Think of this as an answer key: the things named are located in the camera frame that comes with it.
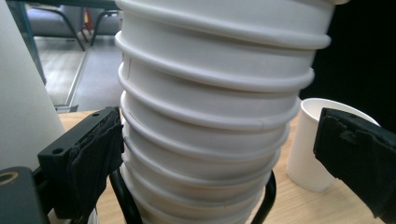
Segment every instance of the white cup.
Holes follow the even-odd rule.
[[[346,111],[378,125],[374,119],[349,105],[319,98],[305,99],[301,102],[299,121],[286,172],[298,186],[315,192],[327,189],[334,181],[334,177],[315,158],[313,152],[318,121],[323,107]]]

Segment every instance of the table surface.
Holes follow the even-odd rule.
[[[69,130],[93,111],[60,114]],[[274,167],[276,201],[264,223],[383,223],[342,181],[336,180],[328,190],[315,193],[295,185],[286,174],[286,161],[298,117],[290,122],[290,135],[281,148],[281,157]],[[109,181],[97,204],[101,224],[124,223],[123,215]]]

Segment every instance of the paper cup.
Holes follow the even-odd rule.
[[[346,111],[378,125],[374,119],[349,105],[319,98],[305,99],[301,102],[299,121],[286,172],[298,186],[315,192],[327,189],[334,181],[334,177],[315,158],[313,152],[318,121],[323,107]]]
[[[314,78],[309,66],[315,52],[330,44],[325,33],[335,5],[318,0],[116,4],[123,11],[116,44],[125,54],[119,71],[125,89],[121,109],[129,124],[125,133],[138,133],[124,135],[131,154],[125,164],[133,165],[131,179],[141,176],[147,183],[141,182],[142,190],[129,186],[142,218],[162,224],[245,223],[247,214],[228,210],[235,205],[230,202],[248,202],[268,182],[279,155],[273,146],[299,110],[299,90]],[[165,198],[153,203],[164,194],[182,199],[177,208]],[[184,212],[188,202],[210,203],[210,211]],[[213,203],[230,207],[220,213],[211,209],[217,207]]]

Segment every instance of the cup rim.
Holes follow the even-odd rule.
[[[359,109],[357,109],[355,107],[352,107],[350,105],[346,105],[346,104],[343,104],[343,103],[340,103],[340,102],[337,102],[337,101],[334,101],[334,100],[329,100],[329,99],[324,99],[324,98],[306,98],[306,99],[301,101],[300,108],[305,112],[305,114],[309,118],[311,118],[315,122],[318,122],[319,118],[315,118],[312,115],[312,113],[309,112],[308,109],[306,108],[307,104],[312,103],[312,102],[326,102],[326,103],[331,103],[331,104],[335,104],[335,105],[344,106],[344,107],[346,107],[346,108],[348,108],[350,110],[355,111],[356,112],[355,115],[359,116],[360,118],[366,119],[366,120],[372,122],[373,124],[379,126],[378,122],[375,119],[373,119],[371,116],[367,115],[366,113],[364,113],[364,112],[360,111]]]

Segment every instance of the chair leg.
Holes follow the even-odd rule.
[[[78,42],[79,46],[81,47],[82,51],[85,51],[84,46],[82,45],[81,41],[78,39],[77,32],[73,29],[73,26],[70,23],[69,19],[67,19],[66,16],[62,12],[60,12],[58,10],[46,9],[46,8],[41,8],[41,10],[51,11],[53,13],[56,13],[56,14],[60,15],[64,19],[64,21],[66,22],[67,27],[69,27],[70,32],[73,34],[73,37],[77,40],[77,42]]]
[[[84,28],[82,28],[82,29],[80,30],[80,32],[81,32],[82,37],[84,38],[85,42],[88,43],[88,38],[87,38],[87,36],[85,36],[85,34],[84,34]]]
[[[95,42],[95,38],[97,36],[97,31],[99,29],[99,24],[102,20],[102,18],[107,14],[107,12],[102,12],[99,14],[98,19],[96,20],[95,27],[93,28],[93,36],[91,38],[91,46],[93,46],[93,42]]]
[[[81,47],[82,51],[85,51],[85,48],[84,48],[84,46],[82,45],[81,41],[78,39],[77,34],[75,34],[75,39],[77,40],[77,42],[78,42],[79,46]]]

